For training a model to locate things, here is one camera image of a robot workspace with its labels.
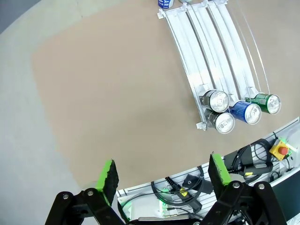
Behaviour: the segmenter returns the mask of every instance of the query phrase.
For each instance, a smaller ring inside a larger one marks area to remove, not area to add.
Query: green can
[[[245,100],[258,104],[265,113],[276,114],[281,109],[281,100],[277,95],[259,93],[255,98],[247,97]]]

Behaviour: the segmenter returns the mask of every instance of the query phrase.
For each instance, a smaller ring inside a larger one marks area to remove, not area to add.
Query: red emergency stop button
[[[288,153],[289,149],[287,147],[280,147],[278,149],[278,152],[281,154],[281,155],[286,155]]]

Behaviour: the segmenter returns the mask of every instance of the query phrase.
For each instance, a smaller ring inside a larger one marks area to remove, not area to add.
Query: soda can
[[[261,108],[254,103],[239,101],[233,107],[229,107],[234,118],[244,121],[247,124],[256,124],[262,117]]]
[[[174,0],[158,0],[158,6],[161,8],[171,8]]]
[[[269,95],[265,93],[259,93],[255,98],[246,98],[247,102],[258,104],[263,112],[269,114],[276,114],[281,109],[281,100],[277,95]]]
[[[230,103],[227,93],[221,90],[209,90],[203,96],[200,96],[203,105],[217,113],[225,112]]]
[[[230,113],[219,113],[207,109],[204,114],[207,121],[207,127],[215,128],[221,134],[228,134],[233,130],[235,120]]]

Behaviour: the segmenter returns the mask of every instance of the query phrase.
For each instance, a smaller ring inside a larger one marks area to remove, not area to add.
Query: brown cardboard surface
[[[281,1],[243,1],[243,7],[282,110],[254,126],[237,121],[227,135],[196,129],[200,117],[156,1],[129,0],[43,43],[33,55],[37,88],[78,183],[97,180],[110,158],[119,188],[156,180],[207,162],[212,151],[239,149],[298,116],[299,3],[282,3],[282,13],[274,2]]]

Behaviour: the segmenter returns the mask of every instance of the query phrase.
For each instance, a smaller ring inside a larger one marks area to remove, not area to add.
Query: can dispenser rack
[[[226,4],[227,0],[183,3],[180,8],[160,9],[157,14],[159,19],[166,19],[178,47],[201,117],[196,125],[198,129],[208,127],[204,114],[207,109],[199,99],[207,91],[226,92],[230,106],[245,98],[255,98],[261,92],[257,75],[260,92],[255,87],[246,53]]]

